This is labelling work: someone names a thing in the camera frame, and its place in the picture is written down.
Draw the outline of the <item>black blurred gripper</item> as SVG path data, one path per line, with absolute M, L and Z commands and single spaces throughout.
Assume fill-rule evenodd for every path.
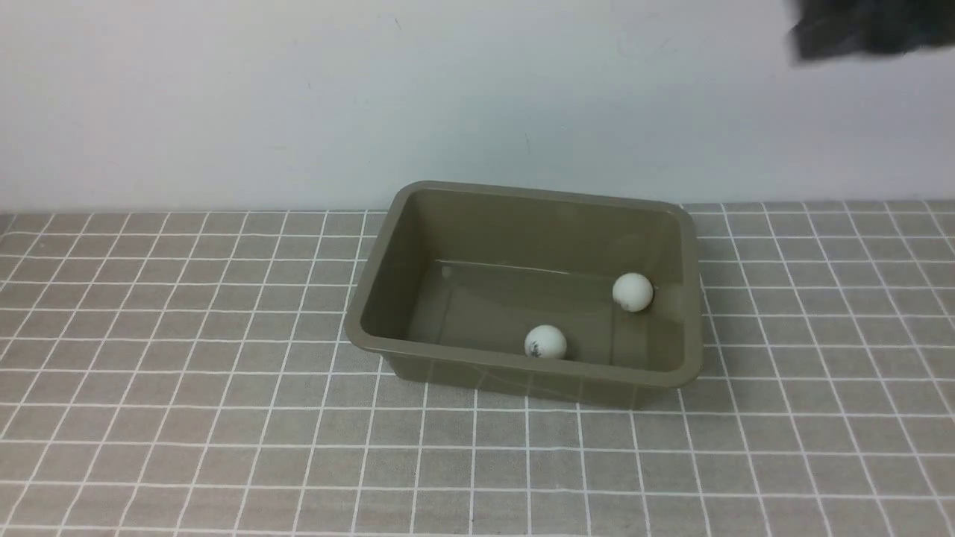
M 952 1 L 791 1 L 795 57 L 900 57 L 953 48 Z

